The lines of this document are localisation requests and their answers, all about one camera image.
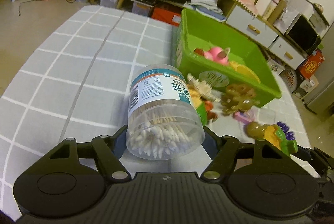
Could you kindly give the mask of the orange toy pumpkin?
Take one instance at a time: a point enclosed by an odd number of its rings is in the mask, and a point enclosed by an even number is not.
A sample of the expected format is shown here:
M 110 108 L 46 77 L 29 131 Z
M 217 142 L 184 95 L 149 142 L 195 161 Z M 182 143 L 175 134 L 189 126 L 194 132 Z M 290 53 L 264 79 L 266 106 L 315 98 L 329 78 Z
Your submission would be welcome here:
M 264 139 L 270 142 L 277 149 L 290 157 L 298 151 L 297 140 L 287 140 L 282 129 L 277 124 L 267 127 L 264 132 Z

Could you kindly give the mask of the clear cotton swab jar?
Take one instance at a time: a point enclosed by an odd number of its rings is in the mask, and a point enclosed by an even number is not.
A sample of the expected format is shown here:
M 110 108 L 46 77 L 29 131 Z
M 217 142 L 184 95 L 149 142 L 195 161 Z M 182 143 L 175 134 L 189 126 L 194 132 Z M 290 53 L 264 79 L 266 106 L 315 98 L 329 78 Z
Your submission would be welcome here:
M 128 106 L 128 151 L 142 159 L 169 160 L 197 149 L 205 138 L 184 76 L 167 64 L 136 73 Z

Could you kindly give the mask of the yellow toy pot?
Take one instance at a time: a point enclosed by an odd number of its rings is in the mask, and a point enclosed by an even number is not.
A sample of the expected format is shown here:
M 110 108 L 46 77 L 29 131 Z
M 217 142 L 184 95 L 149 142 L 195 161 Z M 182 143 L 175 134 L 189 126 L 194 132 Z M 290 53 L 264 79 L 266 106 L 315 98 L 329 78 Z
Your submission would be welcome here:
M 229 62 L 229 66 L 231 66 L 233 68 L 233 70 L 235 70 L 237 73 L 242 74 L 247 76 L 250 79 L 253 79 L 255 81 L 257 81 L 258 83 L 261 83 L 260 78 L 257 76 L 257 74 L 250 69 L 249 67 L 243 65 L 243 64 L 239 64 L 235 61 L 230 61 Z

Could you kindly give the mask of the pink pig toy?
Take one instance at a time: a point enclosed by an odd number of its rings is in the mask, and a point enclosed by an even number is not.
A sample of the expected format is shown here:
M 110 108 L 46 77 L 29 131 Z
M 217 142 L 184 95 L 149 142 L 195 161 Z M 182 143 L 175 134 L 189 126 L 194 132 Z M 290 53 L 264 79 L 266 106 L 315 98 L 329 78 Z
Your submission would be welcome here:
M 208 51 L 204 51 L 201 48 L 196 48 L 194 53 L 223 66 L 229 66 L 229 47 L 222 49 L 221 47 L 216 46 L 210 48 Z

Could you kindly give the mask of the brown octopus toy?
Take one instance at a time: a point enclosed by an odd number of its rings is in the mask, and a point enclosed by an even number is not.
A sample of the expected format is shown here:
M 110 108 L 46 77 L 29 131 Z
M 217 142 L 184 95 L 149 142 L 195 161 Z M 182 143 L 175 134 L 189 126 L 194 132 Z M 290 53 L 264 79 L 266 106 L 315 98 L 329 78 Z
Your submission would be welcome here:
M 264 138 L 264 132 L 267 129 L 268 124 L 260 124 L 258 122 L 250 122 L 245 125 L 246 134 L 252 139 Z
M 255 99 L 255 90 L 246 84 L 230 84 L 221 96 L 223 115 L 233 115 L 238 111 L 249 111 L 253 106 L 259 105 L 260 101 Z

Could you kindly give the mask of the pink card box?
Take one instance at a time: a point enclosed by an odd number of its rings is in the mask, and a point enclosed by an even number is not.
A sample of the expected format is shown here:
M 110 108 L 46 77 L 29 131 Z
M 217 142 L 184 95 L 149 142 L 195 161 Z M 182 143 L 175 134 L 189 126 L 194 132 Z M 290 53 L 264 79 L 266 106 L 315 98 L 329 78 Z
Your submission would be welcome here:
M 248 111 L 237 111 L 233 114 L 233 118 L 243 124 L 249 124 L 255 121 L 255 113 L 252 110 Z

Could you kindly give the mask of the purple toy grapes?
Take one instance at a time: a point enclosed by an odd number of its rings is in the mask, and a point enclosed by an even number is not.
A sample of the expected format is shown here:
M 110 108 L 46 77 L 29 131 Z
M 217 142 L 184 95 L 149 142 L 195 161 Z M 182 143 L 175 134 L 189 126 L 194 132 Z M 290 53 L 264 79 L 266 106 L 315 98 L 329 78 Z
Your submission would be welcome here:
M 282 129 L 287 140 L 295 140 L 294 132 L 290 130 L 290 127 L 284 122 L 277 122 L 277 125 Z

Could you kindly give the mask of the toy corn green husk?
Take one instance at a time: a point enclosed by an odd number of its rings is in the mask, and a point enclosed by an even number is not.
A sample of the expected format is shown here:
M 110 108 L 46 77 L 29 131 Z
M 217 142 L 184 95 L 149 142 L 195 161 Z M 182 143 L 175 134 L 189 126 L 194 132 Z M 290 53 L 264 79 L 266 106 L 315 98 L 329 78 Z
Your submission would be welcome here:
M 201 98 L 201 95 L 195 89 L 190 88 L 189 94 L 191 96 L 191 100 L 194 108 L 196 109 L 197 114 L 200 117 L 201 124 L 203 126 L 207 125 L 207 111 L 205 109 L 204 101 Z

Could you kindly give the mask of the silver refrigerator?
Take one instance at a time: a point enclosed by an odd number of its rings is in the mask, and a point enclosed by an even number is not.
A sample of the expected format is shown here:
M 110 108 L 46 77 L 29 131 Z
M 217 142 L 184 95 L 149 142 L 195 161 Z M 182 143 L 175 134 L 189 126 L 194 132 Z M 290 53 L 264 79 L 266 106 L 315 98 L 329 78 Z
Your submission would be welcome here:
M 321 44 L 325 61 L 315 73 L 319 85 L 304 97 L 304 104 L 316 114 L 327 111 L 333 106 L 333 24 L 323 37 Z

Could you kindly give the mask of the white starfish toy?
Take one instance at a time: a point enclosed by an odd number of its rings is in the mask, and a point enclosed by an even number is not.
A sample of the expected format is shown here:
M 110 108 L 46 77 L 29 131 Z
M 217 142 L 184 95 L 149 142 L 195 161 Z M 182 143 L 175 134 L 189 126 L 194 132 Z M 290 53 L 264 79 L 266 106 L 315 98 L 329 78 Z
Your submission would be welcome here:
M 187 80 L 190 88 L 197 91 L 202 98 L 212 102 L 220 102 L 219 97 L 212 94 L 212 87 L 206 81 L 199 81 L 192 74 L 187 74 Z

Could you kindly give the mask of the grey checked table cloth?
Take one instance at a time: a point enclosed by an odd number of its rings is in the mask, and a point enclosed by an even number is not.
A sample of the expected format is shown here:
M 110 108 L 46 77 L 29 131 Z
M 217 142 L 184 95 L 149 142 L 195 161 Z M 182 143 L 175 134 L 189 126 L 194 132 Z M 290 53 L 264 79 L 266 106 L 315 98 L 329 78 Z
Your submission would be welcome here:
M 1 209 L 21 213 L 15 179 L 67 137 L 111 135 L 127 118 L 132 74 L 171 59 L 176 28 L 100 6 L 86 6 L 30 56 L 1 97 Z

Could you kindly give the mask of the red gift box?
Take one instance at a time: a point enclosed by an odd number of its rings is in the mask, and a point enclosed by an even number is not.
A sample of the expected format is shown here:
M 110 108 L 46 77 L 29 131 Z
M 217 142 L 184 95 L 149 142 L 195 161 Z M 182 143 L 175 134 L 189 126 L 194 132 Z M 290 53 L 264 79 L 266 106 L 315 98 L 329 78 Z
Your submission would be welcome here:
M 320 65 L 325 61 L 325 57 L 320 49 L 316 49 L 309 55 L 309 57 L 298 67 L 300 74 L 306 78 L 315 74 Z

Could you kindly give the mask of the green plastic storage bin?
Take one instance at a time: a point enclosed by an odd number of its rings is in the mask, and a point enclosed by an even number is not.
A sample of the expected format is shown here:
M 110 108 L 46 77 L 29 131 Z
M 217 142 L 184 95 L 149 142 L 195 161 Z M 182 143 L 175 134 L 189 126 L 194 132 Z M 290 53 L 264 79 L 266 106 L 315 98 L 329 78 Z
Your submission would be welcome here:
M 172 39 L 172 65 L 213 89 L 244 85 L 255 92 L 259 106 L 281 98 L 281 91 L 260 48 L 226 24 L 184 9 Z

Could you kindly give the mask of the black microwave oven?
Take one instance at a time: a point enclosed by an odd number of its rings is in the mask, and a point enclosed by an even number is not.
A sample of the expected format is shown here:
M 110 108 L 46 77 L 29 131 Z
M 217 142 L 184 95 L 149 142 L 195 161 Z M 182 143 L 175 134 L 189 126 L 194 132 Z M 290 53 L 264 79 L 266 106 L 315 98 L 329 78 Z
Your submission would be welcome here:
M 321 43 L 321 38 L 313 25 L 296 10 L 286 7 L 273 25 L 298 50 L 308 55 L 311 55 Z

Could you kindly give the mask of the white printer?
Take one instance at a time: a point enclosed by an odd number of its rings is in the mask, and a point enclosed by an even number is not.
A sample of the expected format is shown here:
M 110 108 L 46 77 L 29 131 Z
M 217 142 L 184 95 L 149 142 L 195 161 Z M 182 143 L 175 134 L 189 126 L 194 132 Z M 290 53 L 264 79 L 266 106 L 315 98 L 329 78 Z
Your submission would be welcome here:
M 323 12 L 315 3 L 312 3 L 309 0 L 289 0 L 288 5 L 304 15 L 304 17 L 312 23 L 314 28 L 325 29 L 330 26 L 329 22 L 324 17 Z

